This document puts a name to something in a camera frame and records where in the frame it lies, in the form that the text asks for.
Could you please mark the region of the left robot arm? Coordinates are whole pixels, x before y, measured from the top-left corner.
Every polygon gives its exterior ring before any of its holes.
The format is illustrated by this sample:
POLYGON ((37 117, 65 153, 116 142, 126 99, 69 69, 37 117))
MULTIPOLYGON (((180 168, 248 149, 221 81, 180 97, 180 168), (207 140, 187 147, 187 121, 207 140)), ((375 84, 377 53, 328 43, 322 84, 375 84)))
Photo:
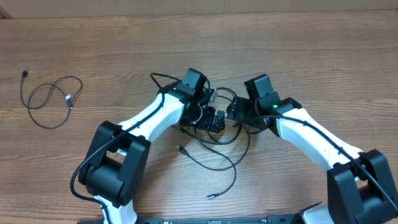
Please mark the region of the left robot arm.
POLYGON ((224 130, 224 114, 208 106, 215 93, 207 77, 190 68, 183 79, 160 86, 155 100, 135 117, 98 126, 71 181, 86 187, 90 196, 84 200, 101 206, 101 223, 137 222, 132 201, 150 146, 167 128, 178 123, 212 133, 224 130))

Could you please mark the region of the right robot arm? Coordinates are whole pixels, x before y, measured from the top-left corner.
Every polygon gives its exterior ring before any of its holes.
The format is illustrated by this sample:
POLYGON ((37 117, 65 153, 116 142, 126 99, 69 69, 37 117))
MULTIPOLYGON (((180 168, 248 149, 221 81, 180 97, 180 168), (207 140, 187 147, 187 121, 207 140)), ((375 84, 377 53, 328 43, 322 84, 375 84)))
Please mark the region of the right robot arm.
POLYGON ((280 99, 266 74, 244 85, 249 97, 234 96, 228 118, 271 130, 326 174, 327 202, 290 215, 289 223, 386 223, 397 218, 397 189, 381 152, 364 152, 336 137, 293 98, 280 99))

